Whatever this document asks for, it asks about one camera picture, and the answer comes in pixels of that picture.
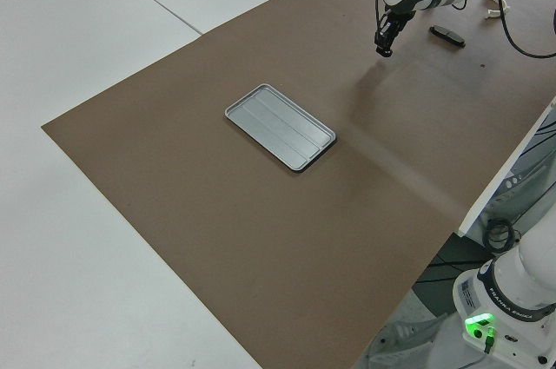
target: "brown paper sheet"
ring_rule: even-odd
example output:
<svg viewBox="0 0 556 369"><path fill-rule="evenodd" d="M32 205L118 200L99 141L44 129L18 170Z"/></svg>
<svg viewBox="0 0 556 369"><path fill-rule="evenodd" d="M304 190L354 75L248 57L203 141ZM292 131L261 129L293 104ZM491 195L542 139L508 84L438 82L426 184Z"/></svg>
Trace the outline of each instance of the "brown paper sheet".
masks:
<svg viewBox="0 0 556 369"><path fill-rule="evenodd" d="M272 0L44 130L263 368L348 369L553 97L483 12L384 60L374 0ZM300 175L224 118L263 82L338 135Z"/></svg>

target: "cable connector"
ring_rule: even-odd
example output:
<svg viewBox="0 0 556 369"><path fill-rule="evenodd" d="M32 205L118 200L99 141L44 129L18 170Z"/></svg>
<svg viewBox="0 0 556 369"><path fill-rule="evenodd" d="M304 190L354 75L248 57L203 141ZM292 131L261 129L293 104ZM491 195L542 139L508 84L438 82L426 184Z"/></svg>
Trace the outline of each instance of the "cable connector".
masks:
<svg viewBox="0 0 556 369"><path fill-rule="evenodd" d="M488 327L488 335L486 336L485 339L485 353L489 354L490 349L492 349L493 346L494 346L494 328Z"/></svg>

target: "metal tray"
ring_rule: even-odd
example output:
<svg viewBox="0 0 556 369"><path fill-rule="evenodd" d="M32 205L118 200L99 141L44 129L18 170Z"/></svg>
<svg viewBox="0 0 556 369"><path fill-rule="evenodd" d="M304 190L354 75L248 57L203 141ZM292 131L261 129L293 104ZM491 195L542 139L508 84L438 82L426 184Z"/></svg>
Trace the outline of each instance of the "metal tray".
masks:
<svg viewBox="0 0 556 369"><path fill-rule="evenodd" d="M336 140L330 128L268 84L229 106L224 115L295 172Z"/></svg>

